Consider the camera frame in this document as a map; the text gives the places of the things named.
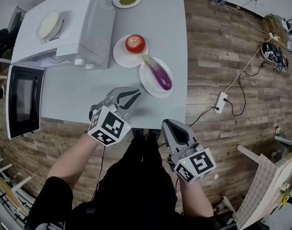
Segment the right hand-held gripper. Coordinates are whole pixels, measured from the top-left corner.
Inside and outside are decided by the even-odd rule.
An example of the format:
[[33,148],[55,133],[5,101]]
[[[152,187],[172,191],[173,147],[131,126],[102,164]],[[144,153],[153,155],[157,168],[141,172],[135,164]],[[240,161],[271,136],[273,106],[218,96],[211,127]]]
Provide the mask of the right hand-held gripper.
[[[195,133],[184,123],[173,119],[164,119],[162,133],[165,144],[173,154],[170,158],[175,165],[173,171],[186,183],[196,182],[216,168],[210,149],[205,148],[202,143],[196,143]],[[179,145],[192,146],[179,150]]]

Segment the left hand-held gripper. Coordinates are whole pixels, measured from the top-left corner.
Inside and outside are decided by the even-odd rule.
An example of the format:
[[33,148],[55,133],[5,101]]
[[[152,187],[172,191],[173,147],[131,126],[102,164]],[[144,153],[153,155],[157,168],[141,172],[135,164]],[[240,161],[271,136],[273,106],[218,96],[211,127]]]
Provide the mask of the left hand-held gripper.
[[90,107],[87,134],[105,146],[118,143],[130,130],[129,118],[141,99],[140,90],[118,87]]

